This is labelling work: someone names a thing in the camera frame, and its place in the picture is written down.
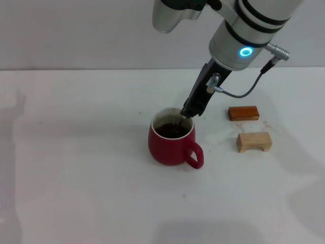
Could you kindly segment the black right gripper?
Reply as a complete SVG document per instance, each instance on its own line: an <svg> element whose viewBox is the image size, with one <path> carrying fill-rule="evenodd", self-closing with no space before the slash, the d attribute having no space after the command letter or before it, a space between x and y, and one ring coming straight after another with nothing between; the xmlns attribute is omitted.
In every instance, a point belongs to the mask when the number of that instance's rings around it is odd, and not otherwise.
<svg viewBox="0 0 325 244"><path fill-rule="evenodd" d="M213 95L207 91L212 76L214 74L219 75L219 80L215 85L220 86L231 72L231 70L216 63L214 59L210 59L208 63L205 63L180 114L186 118L201 116Z"/></svg>

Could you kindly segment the red ceramic cup with coffee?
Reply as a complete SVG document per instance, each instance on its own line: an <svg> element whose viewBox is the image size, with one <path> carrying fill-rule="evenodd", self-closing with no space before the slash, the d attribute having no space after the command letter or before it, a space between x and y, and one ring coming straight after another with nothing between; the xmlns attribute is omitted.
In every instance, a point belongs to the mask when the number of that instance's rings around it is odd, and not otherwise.
<svg viewBox="0 0 325 244"><path fill-rule="evenodd" d="M193 120L187 121L186 128L178 128L182 115L179 108L165 108L151 120L148 134L148 147L153 158L167 166L186 162L194 169L204 165L204 153L196 143L196 130Z"/></svg>

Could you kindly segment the dark brown wooden block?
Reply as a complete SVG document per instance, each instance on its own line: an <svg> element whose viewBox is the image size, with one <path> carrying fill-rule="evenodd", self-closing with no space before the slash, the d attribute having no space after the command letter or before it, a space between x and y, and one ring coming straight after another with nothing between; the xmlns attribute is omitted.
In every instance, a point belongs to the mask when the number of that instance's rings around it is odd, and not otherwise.
<svg viewBox="0 0 325 244"><path fill-rule="evenodd" d="M250 121L259 119L259 112L256 106L229 107L228 115L230 121Z"/></svg>

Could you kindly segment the light wooden arch block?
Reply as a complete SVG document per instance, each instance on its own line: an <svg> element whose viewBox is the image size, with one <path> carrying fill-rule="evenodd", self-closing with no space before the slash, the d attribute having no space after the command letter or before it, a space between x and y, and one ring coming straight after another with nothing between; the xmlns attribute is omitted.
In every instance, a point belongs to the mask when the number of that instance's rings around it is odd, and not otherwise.
<svg viewBox="0 0 325 244"><path fill-rule="evenodd" d="M256 148L268 152L272 146L272 139L268 132L240 133L236 145L239 153Z"/></svg>

